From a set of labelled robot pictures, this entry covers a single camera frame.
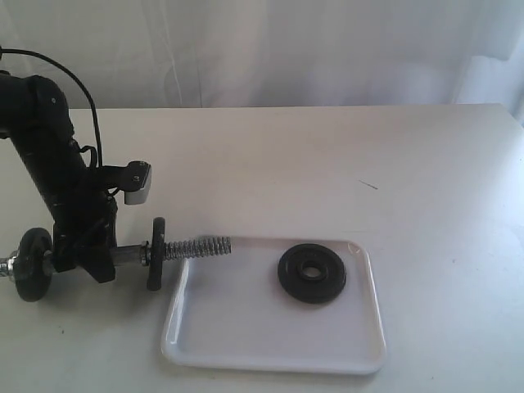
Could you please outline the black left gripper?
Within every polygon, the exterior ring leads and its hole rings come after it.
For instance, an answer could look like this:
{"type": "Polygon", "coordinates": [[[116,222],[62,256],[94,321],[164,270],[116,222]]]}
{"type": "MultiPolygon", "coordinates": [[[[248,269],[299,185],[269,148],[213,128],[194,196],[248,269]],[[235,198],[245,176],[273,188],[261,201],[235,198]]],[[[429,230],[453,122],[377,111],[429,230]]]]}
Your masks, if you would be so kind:
{"type": "Polygon", "coordinates": [[[59,195],[52,205],[55,271],[80,267],[98,283],[113,281],[116,212],[115,198],[88,180],[59,195]]]}

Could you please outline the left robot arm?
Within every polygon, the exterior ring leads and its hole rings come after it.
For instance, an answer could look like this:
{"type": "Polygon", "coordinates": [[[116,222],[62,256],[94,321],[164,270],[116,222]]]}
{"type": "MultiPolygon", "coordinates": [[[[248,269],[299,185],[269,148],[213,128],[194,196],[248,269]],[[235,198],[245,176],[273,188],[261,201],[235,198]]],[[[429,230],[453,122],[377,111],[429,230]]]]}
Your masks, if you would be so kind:
{"type": "Polygon", "coordinates": [[[74,137],[65,94],[50,79],[1,74],[1,137],[10,139],[53,220],[54,267],[115,279],[114,198],[94,183],[74,137]]]}

